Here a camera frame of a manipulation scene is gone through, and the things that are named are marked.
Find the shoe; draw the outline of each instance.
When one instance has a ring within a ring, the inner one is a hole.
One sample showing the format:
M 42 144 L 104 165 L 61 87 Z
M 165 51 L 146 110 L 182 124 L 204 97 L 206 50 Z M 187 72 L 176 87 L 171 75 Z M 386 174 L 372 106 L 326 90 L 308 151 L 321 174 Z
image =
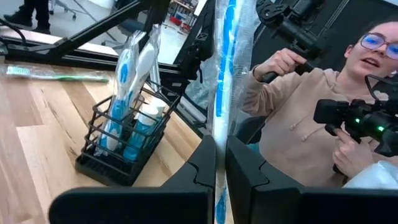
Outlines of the shoe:
M 13 15 L 4 15 L 5 20 L 8 22 L 15 24 L 15 25 L 20 25 L 20 26 L 26 26 L 26 27 L 32 27 L 32 19 L 26 19 L 26 16 L 24 16 L 21 11 L 17 11 Z
M 48 34 L 48 35 L 51 34 L 49 28 L 36 27 L 36 29 L 33 29 L 32 31 L 33 31 L 33 32 L 39 32 L 39 33 L 41 33 L 41 34 Z

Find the beige hoodie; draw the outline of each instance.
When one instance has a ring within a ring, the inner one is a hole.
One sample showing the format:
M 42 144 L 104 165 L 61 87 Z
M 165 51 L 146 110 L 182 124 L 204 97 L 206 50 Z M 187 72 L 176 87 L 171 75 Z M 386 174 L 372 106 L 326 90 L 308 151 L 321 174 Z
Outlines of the beige hoodie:
M 336 83 L 338 74 L 332 69 L 316 68 L 302 76 L 290 73 L 265 85 L 252 74 L 248 77 L 243 111 L 252 116 L 268 116 L 259 143 L 262 156 L 306 186 L 341 187 L 343 181 L 343 176 L 332 169 L 336 137 L 325 131 L 324 124 L 313 120 L 317 101 L 360 98 L 374 102 L 371 95 L 342 94 Z M 375 94 L 381 100 L 388 98 L 385 93 Z

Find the glasses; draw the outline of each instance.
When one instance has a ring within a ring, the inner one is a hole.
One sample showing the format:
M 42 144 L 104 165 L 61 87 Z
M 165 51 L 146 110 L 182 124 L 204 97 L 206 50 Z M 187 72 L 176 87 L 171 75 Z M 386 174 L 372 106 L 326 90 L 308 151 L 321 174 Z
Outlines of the glasses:
M 374 50 L 386 44 L 386 55 L 393 59 L 398 60 L 398 42 L 388 43 L 381 34 L 365 34 L 361 40 L 362 47 Z

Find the wooden table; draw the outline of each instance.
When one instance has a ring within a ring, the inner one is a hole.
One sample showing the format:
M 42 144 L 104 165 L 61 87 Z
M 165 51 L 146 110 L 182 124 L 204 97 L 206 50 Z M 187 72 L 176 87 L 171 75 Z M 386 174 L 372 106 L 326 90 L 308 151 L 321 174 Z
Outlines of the wooden table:
M 23 33 L 27 40 L 46 44 L 59 39 L 29 31 Z M 11 30 L 3 30 L 0 34 L 17 37 Z M 113 49 L 101 45 L 85 44 L 81 49 L 116 55 Z M 65 73 L 81 70 L 56 69 Z M 112 94 L 113 84 L 20 80 L 2 75 L 0 223 L 47 223 L 49 205 L 60 193 L 75 187 L 101 186 L 77 173 L 74 162 L 85 143 L 83 136 L 92 116 L 91 107 Z M 164 137 L 134 186 L 162 185 L 181 168 L 200 141 L 173 113 Z

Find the hand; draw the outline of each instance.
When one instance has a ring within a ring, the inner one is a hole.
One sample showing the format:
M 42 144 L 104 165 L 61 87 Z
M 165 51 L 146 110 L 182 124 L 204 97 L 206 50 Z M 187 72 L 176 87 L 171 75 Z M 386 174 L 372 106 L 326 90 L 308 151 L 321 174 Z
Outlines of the hand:
M 253 76 L 259 82 L 269 72 L 276 72 L 278 75 L 283 76 L 293 72 L 298 65 L 304 64 L 306 61 L 305 58 L 289 49 L 278 50 L 268 60 L 256 67 Z
M 374 163 L 372 151 L 368 143 L 358 144 L 340 128 L 335 129 L 338 136 L 333 160 L 342 173 L 353 178 L 363 169 Z

